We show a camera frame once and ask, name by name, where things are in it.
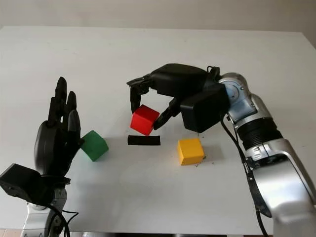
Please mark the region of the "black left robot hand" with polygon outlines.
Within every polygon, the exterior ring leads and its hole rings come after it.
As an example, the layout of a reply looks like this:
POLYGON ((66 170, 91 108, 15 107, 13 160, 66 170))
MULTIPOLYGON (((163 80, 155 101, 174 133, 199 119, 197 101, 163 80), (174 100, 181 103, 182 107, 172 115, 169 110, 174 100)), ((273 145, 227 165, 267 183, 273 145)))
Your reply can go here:
POLYGON ((67 92, 67 82, 60 77, 50 100, 48 118, 38 129, 34 148, 36 171, 64 177, 84 143, 80 132, 76 94, 67 92))

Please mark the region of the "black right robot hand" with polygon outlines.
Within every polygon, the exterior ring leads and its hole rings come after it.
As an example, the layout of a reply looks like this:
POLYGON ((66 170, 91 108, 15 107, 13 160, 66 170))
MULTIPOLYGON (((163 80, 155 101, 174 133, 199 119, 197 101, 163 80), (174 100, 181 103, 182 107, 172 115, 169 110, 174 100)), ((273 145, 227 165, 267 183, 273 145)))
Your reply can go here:
POLYGON ((149 74, 127 82, 130 87, 131 111, 140 107, 141 96, 149 89, 157 94, 172 97, 167 109, 154 122, 153 128, 162 127, 171 117, 180 113, 181 102, 202 91, 208 72, 198 67, 170 63, 149 74))

